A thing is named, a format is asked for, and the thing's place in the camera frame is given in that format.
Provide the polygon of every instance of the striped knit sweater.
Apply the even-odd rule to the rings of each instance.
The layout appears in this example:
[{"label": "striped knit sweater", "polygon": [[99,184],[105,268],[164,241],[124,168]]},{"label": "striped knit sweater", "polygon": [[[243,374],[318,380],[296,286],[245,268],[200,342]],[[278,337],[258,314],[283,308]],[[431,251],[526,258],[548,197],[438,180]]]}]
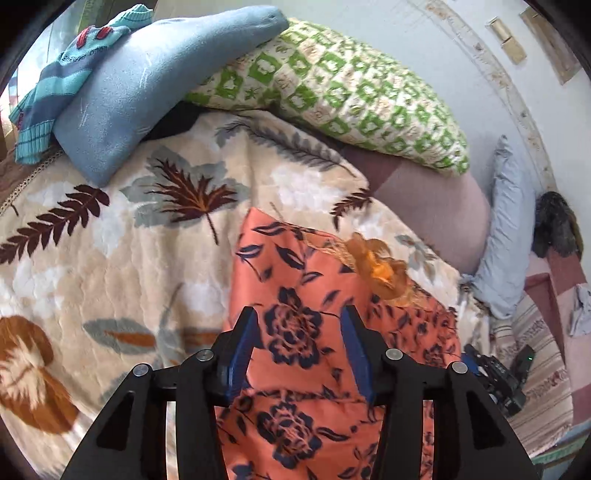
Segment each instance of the striped knit sweater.
[{"label": "striped knit sweater", "polygon": [[102,28],[88,27],[39,75],[39,82],[10,114],[19,130],[15,161],[38,163],[48,148],[56,118],[74,98],[108,48],[133,30],[152,23],[145,5],[121,12]]}]

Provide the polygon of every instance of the blue cushion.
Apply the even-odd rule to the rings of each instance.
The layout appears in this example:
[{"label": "blue cushion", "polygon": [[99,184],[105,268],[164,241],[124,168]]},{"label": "blue cushion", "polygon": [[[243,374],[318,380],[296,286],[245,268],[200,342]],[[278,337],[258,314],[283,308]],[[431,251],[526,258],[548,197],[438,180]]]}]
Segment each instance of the blue cushion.
[{"label": "blue cushion", "polygon": [[495,150],[491,232],[472,284],[474,296],[497,318],[510,318],[521,299],[534,222],[535,191],[503,135]]},{"label": "blue cushion", "polygon": [[188,91],[287,27],[268,6],[144,27],[112,47],[57,118],[54,134],[86,179],[104,186]]}]

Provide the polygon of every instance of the brown leaf print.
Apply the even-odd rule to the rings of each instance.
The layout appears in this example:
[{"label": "brown leaf print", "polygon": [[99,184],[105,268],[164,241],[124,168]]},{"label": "brown leaf print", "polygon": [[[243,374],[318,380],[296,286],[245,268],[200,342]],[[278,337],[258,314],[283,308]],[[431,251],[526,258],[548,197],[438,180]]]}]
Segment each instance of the brown leaf print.
[{"label": "brown leaf print", "polygon": [[186,352],[193,352],[196,348],[211,346],[216,341],[220,332],[198,330],[195,327],[187,327],[181,330],[181,342]]},{"label": "brown leaf print", "polygon": [[333,216],[333,223],[336,230],[339,230],[339,219],[350,210],[361,210],[372,203],[371,195],[368,189],[361,189],[358,192],[352,193],[344,200],[335,203],[330,214]]},{"label": "brown leaf print", "polygon": [[104,330],[104,334],[115,338],[116,340],[129,345],[141,346],[146,348],[156,347],[156,338],[151,333],[141,332],[111,332]]},{"label": "brown leaf print", "polygon": [[109,196],[101,189],[88,185],[78,185],[74,189],[76,193],[66,193],[70,200],[58,202],[63,208],[52,208],[49,213],[38,215],[37,219],[43,223],[29,222],[26,227],[17,229],[18,235],[10,237],[0,245],[0,265],[12,263],[17,253],[20,260],[25,248],[29,257],[32,256],[40,242],[45,250],[51,237],[57,245],[66,225],[68,235],[71,236],[78,222],[86,228],[89,212],[95,217],[100,215],[99,202],[105,206],[109,205]]},{"label": "brown leaf print", "polygon": [[20,316],[0,319],[0,403],[44,432],[72,429],[78,409],[46,369],[53,349],[41,328]]},{"label": "brown leaf print", "polygon": [[219,245],[216,229],[209,214],[214,210],[220,208],[227,203],[236,202],[232,196],[236,195],[234,190],[227,187],[226,184],[220,187],[213,188],[207,191],[209,183],[213,180],[212,177],[201,175],[197,182],[197,187],[191,181],[191,175],[184,175],[182,170],[169,162],[168,160],[158,160],[158,169],[162,171],[164,178],[166,178],[172,185],[163,185],[157,183],[159,190],[153,190],[150,193],[158,193],[160,195],[167,195],[172,198],[169,202],[175,206],[162,210],[162,212],[177,213],[172,221],[173,223],[184,222],[185,220],[193,220],[201,218],[203,215],[207,217],[209,226],[212,229],[213,239],[216,245]]}]

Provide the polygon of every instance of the bedsheet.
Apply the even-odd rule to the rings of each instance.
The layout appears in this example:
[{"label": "bedsheet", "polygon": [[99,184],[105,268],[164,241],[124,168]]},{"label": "bedsheet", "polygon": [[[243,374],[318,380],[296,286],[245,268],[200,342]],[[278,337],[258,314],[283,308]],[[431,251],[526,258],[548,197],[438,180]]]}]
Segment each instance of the bedsheet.
[{"label": "bedsheet", "polygon": [[[337,152],[267,112],[203,114],[184,134],[140,145],[102,189],[65,155],[46,160],[0,209],[0,414],[34,469],[61,475],[134,365],[175,365],[212,344],[251,207],[384,241],[457,311],[467,341],[482,317],[458,272],[367,187]],[[170,428],[167,449],[174,479]]]},{"label": "bedsheet", "polygon": [[569,373],[558,344],[535,302],[525,292],[511,320],[495,320],[491,326],[495,356],[511,365],[517,353],[529,345],[535,351],[523,392],[523,410],[509,424],[531,456],[560,440],[573,424],[573,399]]},{"label": "bedsheet", "polygon": [[591,335],[569,335],[576,286],[587,284],[576,255],[562,258],[553,248],[546,258],[530,254],[525,292],[540,310],[568,372],[573,397],[573,425],[591,419]]}]

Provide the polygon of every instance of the green patterned pillow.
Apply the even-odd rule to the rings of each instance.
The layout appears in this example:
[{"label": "green patterned pillow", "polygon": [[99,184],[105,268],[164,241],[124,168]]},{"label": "green patterned pillow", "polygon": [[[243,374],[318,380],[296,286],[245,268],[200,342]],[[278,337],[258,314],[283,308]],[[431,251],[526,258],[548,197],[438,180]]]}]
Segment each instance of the green patterned pillow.
[{"label": "green patterned pillow", "polygon": [[469,166],[466,137],[428,84],[367,44],[310,22],[291,19],[187,99],[224,110],[274,106],[348,144],[452,175]]}]

